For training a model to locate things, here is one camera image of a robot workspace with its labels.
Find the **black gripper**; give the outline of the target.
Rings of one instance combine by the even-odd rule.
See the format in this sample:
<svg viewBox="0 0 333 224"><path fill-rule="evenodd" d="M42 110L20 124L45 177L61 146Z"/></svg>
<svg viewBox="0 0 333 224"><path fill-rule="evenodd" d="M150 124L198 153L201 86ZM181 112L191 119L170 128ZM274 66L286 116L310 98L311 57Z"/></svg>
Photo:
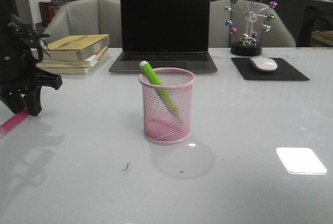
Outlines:
<svg viewBox="0 0 333 224"><path fill-rule="evenodd" d="M1 56L1 101L14 114L27 109L31 116L41 112L41 88L58 90L60 75L37 67L37 60L27 52L11 52Z"/></svg>

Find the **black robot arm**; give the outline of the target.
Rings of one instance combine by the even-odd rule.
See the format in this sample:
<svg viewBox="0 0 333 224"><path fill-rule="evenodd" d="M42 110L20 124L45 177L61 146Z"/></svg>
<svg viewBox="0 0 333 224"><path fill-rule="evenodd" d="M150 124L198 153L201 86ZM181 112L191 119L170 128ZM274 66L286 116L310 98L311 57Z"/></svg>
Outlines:
<svg viewBox="0 0 333 224"><path fill-rule="evenodd" d="M37 67L46 54L45 34L23 25L13 13L13 1L1 0L1 101L14 114L27 109L37 116L42 87L58 90L62 78Z"/></svg>

